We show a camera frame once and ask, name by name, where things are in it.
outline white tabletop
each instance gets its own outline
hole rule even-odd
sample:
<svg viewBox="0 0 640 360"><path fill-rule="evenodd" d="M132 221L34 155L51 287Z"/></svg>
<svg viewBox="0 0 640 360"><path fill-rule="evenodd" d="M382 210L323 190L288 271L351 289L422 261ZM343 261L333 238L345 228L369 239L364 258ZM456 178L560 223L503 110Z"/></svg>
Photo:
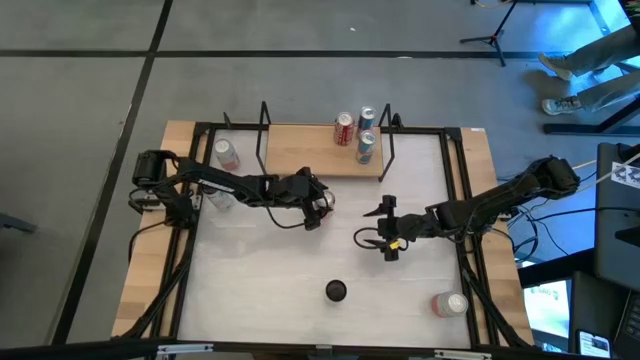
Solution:
<svg viewBox="0 0 640 360"><path fill-rule="evenodd" d="M231 141L239 154L235 174L261 174L256 136L216 132L216 140ZM335 211L311 232L280 229L262 208L235 204L222 213L203 201L179 338L468 348L466 318L439 318L430 305L434 295L460 290L451 242L418 239L396 262L353 243L354 231L376 226L376 217L362 214L374 210L382 195L397 197L396 215L422 214L426 206L447 200L439 138L396 135L394 140L396 159L382 183L320 178L336 196ZM386 135L383 148L386 162ZM211 166L220 168L215 157ZM273 209L273 214L283 225L303 218L297 209ZM333 279L347 286L339 303L325 295Z"/></svg>

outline can lid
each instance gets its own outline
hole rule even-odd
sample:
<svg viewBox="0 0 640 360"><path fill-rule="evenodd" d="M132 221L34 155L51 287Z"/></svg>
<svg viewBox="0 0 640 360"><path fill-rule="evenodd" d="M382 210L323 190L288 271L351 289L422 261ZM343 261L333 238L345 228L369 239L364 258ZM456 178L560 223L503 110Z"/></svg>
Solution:
<svg viewBox="0 0 640 360"><path fill-rule="evenodd" d="M458 314L467 311L467 307L469 306L469 304L467 303L467 298L462 294L456 293L449 295L447 304L449 305L451 311Z"/></svg>
<svg viewBox="0 0 640 360"><path fill-rule="evenodd" d="M365 119L373 119L376 117L376 109L371 106L364 106L360 115Z"/></svg>
<svg viewBox="0 0 640 360"><path fill-rule="evenodd" d="M338 114L338 118L336 119L336 121L338 122L338 124L343 125L343 126L349 126L349 125L353 124L353 118L351 117L351 114L349 114L349 113L340 113L340 114Z"/></svg>
<svg viewBox="0 0 640 360"><path fill-rule="evenodd" d="M365 130L360 134L360 140L367 145L371 145L376 142L376 134L371 130Z"/></svg>
<svg viewBox="0 0 640 360"><path fill-rule="evenodd" d="M225 153L227 151L229 151L229 141L225 140L225 139L220 139L218 141L216 141L214 148L216 149L216 152L218 153Z"/></svg>

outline white sticker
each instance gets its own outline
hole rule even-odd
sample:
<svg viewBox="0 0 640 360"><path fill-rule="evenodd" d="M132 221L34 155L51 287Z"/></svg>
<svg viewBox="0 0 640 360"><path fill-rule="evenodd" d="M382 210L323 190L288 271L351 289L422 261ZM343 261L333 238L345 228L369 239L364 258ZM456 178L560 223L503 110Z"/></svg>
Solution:
<svg viewBox="0 0 640 360"><path fill-rule="evenodd" d="M207 181L207 180L200 179L200 180L198 180L198 182L200 184L202 184L202 185L207 185L207 186L212 187L212 188L216 188L216 189L219 189L219 190L222 190L222 191L233 193L233 189L232 188L229 188L229 187L226 187L226 186L222 186L222 185L218 185L218 184L212 183L212 182Z"/></svg>
<svg viewBox="0 0 640 360"><path fill-rule="evenodd" d="M611 171L612 181L640 189L640 168L613 162Z"/></svg>

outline person's leg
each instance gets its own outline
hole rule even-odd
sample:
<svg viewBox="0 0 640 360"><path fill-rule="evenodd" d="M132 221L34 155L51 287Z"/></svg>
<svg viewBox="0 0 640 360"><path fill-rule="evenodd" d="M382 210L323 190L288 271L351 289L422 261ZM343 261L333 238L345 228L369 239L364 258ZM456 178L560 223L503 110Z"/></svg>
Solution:
<svg viewBox="0 0 640 360"><path fill-rule="evenodd" d="M639 93L640 72L634 72L581 91L577 96L542 100L542 110L549 115L570 114L579 109L597 111Z"/></svg>
<svg viewBox="0 0 640 360"><path fill-rule="evenodd" d="M581 91L578 99L585 110L597 111L638 93L640 72L634 72Z"/></svg>
<svg viewBox="0 0 640 360"><path fill-rule="evenodd" d="M640 39L631 25L602 37L567 56L545 56L539 59L550 70L564 79L590 71L604 69L612 64L640 55Z"/></svg>

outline wooden shelf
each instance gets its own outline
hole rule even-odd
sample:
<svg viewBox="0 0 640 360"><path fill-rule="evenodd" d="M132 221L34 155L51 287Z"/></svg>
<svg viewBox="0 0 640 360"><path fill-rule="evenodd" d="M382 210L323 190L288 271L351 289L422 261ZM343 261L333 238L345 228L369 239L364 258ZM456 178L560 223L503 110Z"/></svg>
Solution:
<svg viewBox="0 0 640 360"><path fill-rule="evenodd" d="M371 161L360 164L356 160L358 141L354 137L349 146L333 142L332 125L270 125L267 143L266 168L269 174L290 175L303 166L315 175L378 177L382 175L382 138L376 134Z"/></svg>

